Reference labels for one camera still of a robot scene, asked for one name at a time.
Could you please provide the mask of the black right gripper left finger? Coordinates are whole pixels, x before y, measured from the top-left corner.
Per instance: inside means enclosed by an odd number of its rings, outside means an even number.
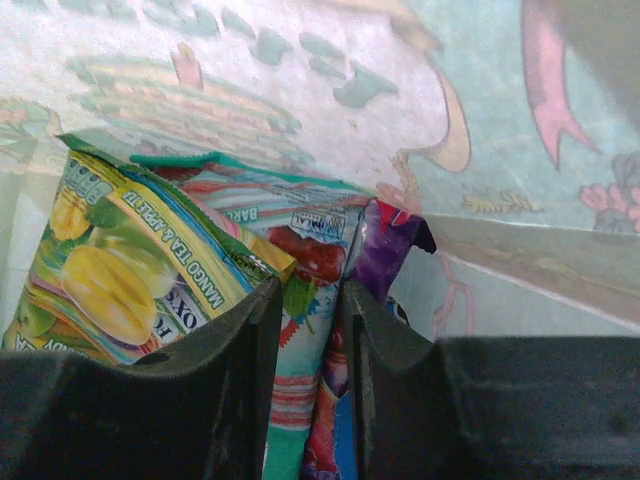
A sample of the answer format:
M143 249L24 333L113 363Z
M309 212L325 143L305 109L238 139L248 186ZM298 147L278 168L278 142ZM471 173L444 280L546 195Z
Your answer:
M5 479L258 479L278 352L272 279L130 366L1 355Z

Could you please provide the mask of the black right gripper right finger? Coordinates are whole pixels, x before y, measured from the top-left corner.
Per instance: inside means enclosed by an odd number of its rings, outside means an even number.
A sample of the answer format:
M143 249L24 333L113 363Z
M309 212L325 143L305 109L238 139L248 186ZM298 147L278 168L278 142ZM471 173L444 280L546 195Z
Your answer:
M362 479L635 479L633 337L429 341L359 283L341 317Z

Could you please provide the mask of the teal red Fox's packet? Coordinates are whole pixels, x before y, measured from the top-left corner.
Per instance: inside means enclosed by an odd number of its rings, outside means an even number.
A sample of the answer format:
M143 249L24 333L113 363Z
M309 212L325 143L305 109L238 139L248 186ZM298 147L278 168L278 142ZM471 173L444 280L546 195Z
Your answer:
M284 285L263 476L298 478L337 297L370 195L340 181L251 167L219 152L131 159L295 258Z

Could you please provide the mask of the green printed paper bag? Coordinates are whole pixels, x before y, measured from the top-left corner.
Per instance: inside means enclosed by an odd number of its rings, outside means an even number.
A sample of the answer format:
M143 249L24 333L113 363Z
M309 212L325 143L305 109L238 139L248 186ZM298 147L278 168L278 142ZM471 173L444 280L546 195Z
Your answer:
M425 336L639 331L635 1L3 2L3 323L65 132L424 216L438 254L392 294Z

